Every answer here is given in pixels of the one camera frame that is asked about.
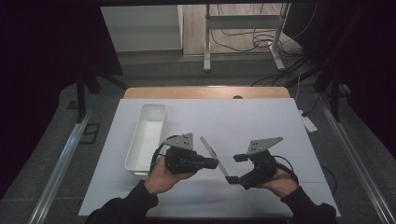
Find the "gray carpet floor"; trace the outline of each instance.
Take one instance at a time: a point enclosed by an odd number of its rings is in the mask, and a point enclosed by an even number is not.
[[[285,59],[290,66],[296,59]],[[202,57],[182,57],[177,55],[160,56],[123,56],[120,58],[123,77],[119,80],[134,87],[145,86],[207,86],[231,85],[250,86],[258,78],[277,75],[276,67],[270,55],[215,55],[212,59],[212,71],[203,72]],[[106,141],[112,118],[124,90],[99,77],[102,90],[98,94],[89,124],[100,124],[98,135],[93,144],[90,134],[83,135],[64,180],[55,196],[44,223],[84,223],[85,217],[78,216],[78,210],[90,184],[92,174]],[[311,77],[290,88],[292,97],[297,95],[297,106],[307,111],[311,109],[316,94]],[[266,79],[259,84],[272,84]],[[42,136],[32,157],[0,202],[0,223],[26,223],[47,184],[64,145],[76,123],[76,86],[63,90],[59,107],[46,133]],[[389,203],[396,209],[396,168],[395,160],[387,149],[364,125],[347,104],[346,98],[340,99],[340,118],[349,138],[359,150],[361,159],[373,176],[375,183]],[[344,150],[325,117],[321,104],[317,104],[308,116],[318,127],[318,131],[309,134],[319,162],[330,169],[338,184],[334,194],[342,217],[340,223],[382,223],[366,191],[352,169]],[[335,182],[327,170],[323,171],[329,186],[334,189]]]

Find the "white tabletop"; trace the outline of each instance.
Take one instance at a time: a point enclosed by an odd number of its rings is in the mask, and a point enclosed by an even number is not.
[[[194,150],[210,157],[199,139],[203,136],[230,175],[240,176],[253,168],[249,161],[233,160],[233,155],[247,152],[250,140],[282,136],[283,141],[270,148],[271,154],[289,160],[314,203],[337,208],[293,99],[133,99],[120,100],[80,216],[112,198],[125,197],[139,181],[125,170],[124,162],[140,108],[147,103],[166,105],[164,137],[193,133]],[[148,217],[292,217],[272,192],[229,185],[219,167],[200,170],[160,194],[159,200]]]

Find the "wooden floor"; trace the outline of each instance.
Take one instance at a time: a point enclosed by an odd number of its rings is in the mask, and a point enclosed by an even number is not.
[[[282,4],[220,4],[210,5],[211,15],[276,15],[280,13]],[[205,43],[205,5],[183,6],[183,52],[185,55],[204,54]],[[275,32],[263,32],[256,30],[255,35],[274,35]],[[225,35],[251,32],[246,35]],[[237,52],[268,52],[268,48],[255,48],[253,44],[253,30],[213,30],[215,40],[234,49],[225,48],[213,40],[210,36],[211,53],[237,53]],[[280,37],[282,42],[290,40],[286,35]],[[285,44],[286,49],[297,49],[299,46],[294,41]]]

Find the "person's hand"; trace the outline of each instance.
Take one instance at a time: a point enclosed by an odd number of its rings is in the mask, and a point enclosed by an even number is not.
[[[297,190],[298,185],[285,171],[277,168],[271,181],[256,186],[258,189],[269,189],[279,198],[284,198]]]
[[[193,175],[195,174],[172,174],[165,167],[165,158],[160,157],[155,163],[148,180],[145,182],[145,186],[151,195],[164,193],[171,189],[178,181],[190,178]]]

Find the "aluminum rail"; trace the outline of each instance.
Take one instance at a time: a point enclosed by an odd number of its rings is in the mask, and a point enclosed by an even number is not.
[[[395,218],[392,212],[390,211],[389,205],[381,193],[380,188],[374,182],[373,178],[370,176],[366,167],[364,166],[359,154],[357,153],[356,148],[353,146],[352,142],[349,140],[346,131],[344,130],[342,124],[337,122],[335,118],[332,116],[332,112],[330,111],[330,105],[328,100],[325,97],[319,96],[319,100],[321,102],[324,113],[326,114],[327,119],[332,125],[332,129],[334,130],[339,142],[341,143],[349,162],[351,163],[356,175],[358,176],[363,188],[366,190],[367,195],[369,196],[375,211],[378,213],[381,218],[382,223],[384,224],[395,224]]]
[[[69,139],[64,146],[64,150],[62,151],[61,156],[59,157],[58,162],[55,165],[55,168],[50,175],[49,181],[47,182],[46,187],[41,193],[40,199],[38,200],[35,210],[33,211],[28,223],[29,224],[38,224],[43,223],[48,211],[50,210],[50,206],[52,205],[53,199],[55,198],[56,193],[61,185],[62,180],[64,179],[64,174],[66,173],[67,167],[73,157],[73,154],[78,145],[78,141],[84,132],[85,126],[88,123],[88,120],[92,113],[92,108],[94,102],[96,101],[96,95],[90,95],[87,99],[87,111],[82,119],[81,123],[77,123],[71,132]]]

